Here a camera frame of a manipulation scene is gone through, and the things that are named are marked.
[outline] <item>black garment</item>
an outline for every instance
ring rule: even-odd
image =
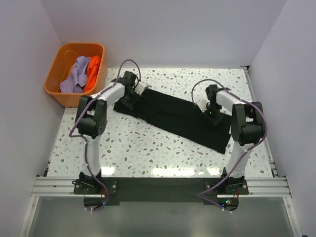
[[[147,89],[130,110],[118,101],[114,110],[159,127],[224,154],[230,138],[231,117],[224,115],[216,126],[201,115],[192,102]]]

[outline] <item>black mounting plate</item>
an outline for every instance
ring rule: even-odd
[[[115,178],[104,177],[99,180],[109,189],[107,205],[119,205],[121,201],[141,202],[209,202],[198,197],[208,186],[216,185],[222,178]],[[246,180],[239,186],[239,194],[249,194]],[[217,195],[234,195],[236,189],[217,189],[207,194],[207,198],[216,203],[223,202]],[[75,186],[74,194],[102,194],[100,189],[93,191],[79,185]]]

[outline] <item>plastic laundry basket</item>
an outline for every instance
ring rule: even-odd
[[[96,83],[92,90],[86,93],[61,93],[60,82],[67,79],[76,59],[79,56],[100,56],[101,63]],[[44,89],[65,107],[77,107],[83,95],[91,95],[104,88],[107,76],[107,60],[105,48],[99,43],[68,43],[60,47],[47,76]]]

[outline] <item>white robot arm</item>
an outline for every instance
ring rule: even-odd
[[[125,72],[124,76],[120,78],[117,83],[110,83],[110,85],[105,88],[105,92],[100,96],[99,92],[91,96],[83,96],[80,99],[76,120],[84,110],[87,103],[89,103],[92,98],[99,96],[97,100],[89,107],[89,110],[83,116],[77,126],[79,133],[85,136],[88,140],[86,156],[90,170],[94,176],[101,174],[99,160],[100,137],[106,128],[107,108],[117,100],[121,99],[127,107],[132,109],[144,90],[148,88],[148,85],[141,81],[137,81],[135,84],[135,79],[137,79],[135,74],[131,72]],[[84,175],[91,176],[91,173],[87,167],[82,170],[82,173]]]
[[[265,133],[264,121],[255,109],[236,99],[227,91],[218,89],[216,85],[207,87],[206,94],[209,101],[201,99],[197,102],[197,106],[210,122],[216,124],[220,121],[223,114],[219,110],[222,107],[232,113],[231,131],[234,146],[231,158],[225,167],[226,172],[229,173],[241,155],[263,137]],[[260,102],[253,102],[253,104],[262,111]],[[246,118],[253,118],[253,121],[246,121]],[[250,153],[251,151],[243,157],[230,177],[240,178],[245,175]]]

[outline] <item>speckled countertop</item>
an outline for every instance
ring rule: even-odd
[[[105,84],[117,75],[108,69]],[[159,92],[191,100],[191,88],[211,78],[229,87],[243,99],[251,100],[242,69],[141,69],[142,80]],[[194,98],[205,95],[209,82],[197,86]],[[48,176],[77,177],[83,168],[83,143],[68,136],[76,108],[66,108],[50,157]],[[114,177],[218,177],[227,164],[233,140],[224,155],[188,139],[156,128],[142,120],[123,115],[109,107],[107,128],[101,137],[102,176]],[[272,177],[268,153],[263,144],[255,148],[246,167],[246,177]]]

